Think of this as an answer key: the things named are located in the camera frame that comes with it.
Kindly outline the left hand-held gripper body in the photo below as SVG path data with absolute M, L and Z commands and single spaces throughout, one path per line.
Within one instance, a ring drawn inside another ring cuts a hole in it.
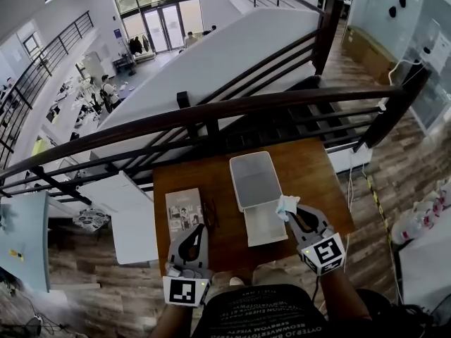
M 167 263 L 166 275 L 163 276 L 165 303 L 189 308 L 203 306 L 212 276 L 210 270 L 182 268 Z

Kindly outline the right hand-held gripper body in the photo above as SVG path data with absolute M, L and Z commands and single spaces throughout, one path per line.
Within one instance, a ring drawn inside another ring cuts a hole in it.
M 339 268 L 345 258 L 340 235 L 331 226 L 309 232 L 297 229 L 297 252 L 301 261 L 317 276 Z

